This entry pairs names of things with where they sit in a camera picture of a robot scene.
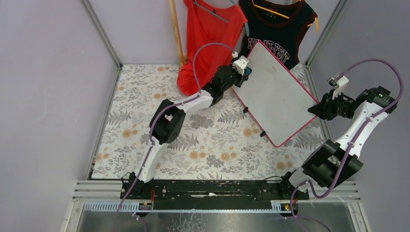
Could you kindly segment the blue whiteboard eraser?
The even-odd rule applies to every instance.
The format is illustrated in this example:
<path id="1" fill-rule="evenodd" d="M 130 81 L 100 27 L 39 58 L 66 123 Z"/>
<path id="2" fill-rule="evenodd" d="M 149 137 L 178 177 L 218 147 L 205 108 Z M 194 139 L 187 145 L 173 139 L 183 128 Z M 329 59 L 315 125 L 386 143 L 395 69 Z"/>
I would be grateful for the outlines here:
<path id="1" fill-rule="evenodd" d="M 249 67 L 246 67 L 246 69 L 245 69 L 245 75 L 246 75 L 246 76 L 249 76 L 249 75 L 251 74 L 251 72 L 252 72 L 252 69 L 249 68 Z"/>

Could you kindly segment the pink framed whiteboard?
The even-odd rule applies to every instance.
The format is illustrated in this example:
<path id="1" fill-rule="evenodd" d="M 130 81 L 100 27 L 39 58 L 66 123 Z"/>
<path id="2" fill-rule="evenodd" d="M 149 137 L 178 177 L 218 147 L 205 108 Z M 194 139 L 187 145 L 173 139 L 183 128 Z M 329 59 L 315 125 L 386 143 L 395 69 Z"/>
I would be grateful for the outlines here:
<path id="1" fill-rule="evenodd" d="M 254 45 L 248 60 L 248 80 L 233 91 L 271 143 L 280 147 L 316 119 L 308 109 L 318 100 L 262 42 Z"/>

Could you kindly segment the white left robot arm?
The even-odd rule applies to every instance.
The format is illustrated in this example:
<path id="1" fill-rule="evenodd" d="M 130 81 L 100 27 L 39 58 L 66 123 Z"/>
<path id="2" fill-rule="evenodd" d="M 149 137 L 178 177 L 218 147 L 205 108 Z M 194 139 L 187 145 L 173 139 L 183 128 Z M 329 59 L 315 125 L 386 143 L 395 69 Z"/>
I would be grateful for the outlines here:
<path id="1" fill-rule="evenodd" d="M 154 178 L 155 167 L 162 152 L 179 136 L 186 117 L 218 103 L 226 90 L 233 86 L 241 87 L 251 72 L 249 67 L 241 70 L 232 65 L 222 65 L 200 93 L 178 102 L 163 100 L 149 124 L 149 147 L 140 170 L 135 171 L 138 181 L 147 183 Z"/>

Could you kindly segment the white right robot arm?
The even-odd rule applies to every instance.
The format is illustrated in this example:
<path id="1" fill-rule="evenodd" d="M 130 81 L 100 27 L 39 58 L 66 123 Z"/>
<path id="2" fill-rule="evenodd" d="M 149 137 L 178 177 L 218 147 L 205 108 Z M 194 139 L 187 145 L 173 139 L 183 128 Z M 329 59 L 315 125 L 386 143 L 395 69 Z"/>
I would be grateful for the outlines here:
<path id="1" fill-rule="evenodd" d="M 359 160 L 362 147 L 375 127 L 397 107 L 390 91 L 379 86 L 364 90 L 352 99 L 337 88 L 324 94 L 322 100 L 308 111 L 321 119 L 336 116 L 352 119 L 347 131 L 336 141 L 327 140 L 302 164 L 301 170 L 287 172 L 278 185 L 281 197 L 299 196 L 300 183 L 315 181 L 327 188 L 328 195 L 335 187 L 356 174 L 363 166 Z"/>

